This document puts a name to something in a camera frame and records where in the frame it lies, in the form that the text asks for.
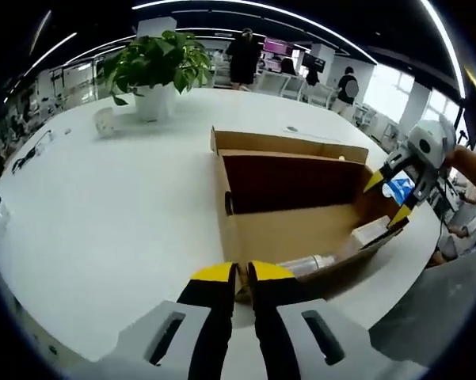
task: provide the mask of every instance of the pink screen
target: pink screen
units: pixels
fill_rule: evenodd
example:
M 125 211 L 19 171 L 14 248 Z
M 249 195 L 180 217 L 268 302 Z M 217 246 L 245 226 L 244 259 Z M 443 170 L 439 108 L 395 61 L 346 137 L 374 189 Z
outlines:
M 266 37 L 264 41 L 264 51 L 292 57 L 292 50 L 292 47 L 290 47 L 286 42 L 280 40 Z

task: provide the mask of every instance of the human hand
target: human hand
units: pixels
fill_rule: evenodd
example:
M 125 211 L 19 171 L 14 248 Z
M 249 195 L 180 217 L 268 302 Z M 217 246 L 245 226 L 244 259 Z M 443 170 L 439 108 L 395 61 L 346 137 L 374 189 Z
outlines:
M 461 145 L 456 145 L 456 148 L 452 152 L 449 152 L 449 154 L 445 157 L 444 164 L 449 167 L 454 166 L 454 162 L 457 159 L 459 152 L 462 150 L 466 150 L 466 148 Z

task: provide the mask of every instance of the white table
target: white table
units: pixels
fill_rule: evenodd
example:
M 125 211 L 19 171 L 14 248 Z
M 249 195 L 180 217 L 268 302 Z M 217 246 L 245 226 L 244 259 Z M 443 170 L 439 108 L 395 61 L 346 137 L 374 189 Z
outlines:
M 110 352 L 117 333 L 161 300 L 175 300 L 192 273 L 222 261 L 211 126 L 363 146 L 372 169 L 387 156 L 333 112 L 257 93 L 194 89 L 151 134 L 102 140 L 93 114 L 110 105 L 107 98 L 54 117 L 16 157 L 47 129 L 55 141 L 0 180 L 12 215 L 0 272 L 53 337 L 90 360 Z M 133 124 L 134 111 L 116 108 L 122 123 Z M 406 293 L 435 248 L 440 222 L 430 206 L 410 220 L 356 285 L 330 301 L 367 329 Z M 235 315 L 223 378 L 265 376 L 250 314 Z

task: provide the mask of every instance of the green leaves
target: green leaves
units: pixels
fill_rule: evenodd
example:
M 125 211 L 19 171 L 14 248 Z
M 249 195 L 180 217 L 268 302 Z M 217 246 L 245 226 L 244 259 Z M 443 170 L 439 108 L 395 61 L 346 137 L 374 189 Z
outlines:
M 176 69 L 174 73 L 174 87 L 179 93 L 182 93 L 185 87 L 187 86 L 187 78 L 183 75 L 183 70 L 180 68 Z
M 109 91 L 109 93 L 112 96 L 112 99 L 114 100 L 115 105 L 127 105 L 128 103 L 124 101 L 122 98 L 117 97 L 116 94 L 113 91 Z
M 126 101 L 116 97 L 117 87 L 123 93 L 137 93 L 137 87 L 167 85 L 173 82 L 179 93 L 192 88 L 197 80 L 209 78 L 211 62 L 204 46 L 192 33 L 166 30 L 162 37 L 142 36 L 132 41 L 117 55 L 106 59 L 100 75 L 117 105 Z

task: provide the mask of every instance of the woman in black dress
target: woman in black dress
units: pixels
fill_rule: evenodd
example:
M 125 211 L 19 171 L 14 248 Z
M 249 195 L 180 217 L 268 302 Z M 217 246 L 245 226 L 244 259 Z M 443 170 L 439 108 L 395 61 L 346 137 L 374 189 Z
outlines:
M 230 61 L 232 89 L 239 89 L 241 85 L 251 85 L 257 61 L 261 56 L 261 49 L 253 38 L 252 29 L 243 29 L 243 33 L 230 44 L 227 55 L 232 56 Z
M 290 58 L 282 59 L 280 64 L 280 73 L 281 74 L 290 74 L 290 75 L 297 75 L 294 69 L 294 62 Z

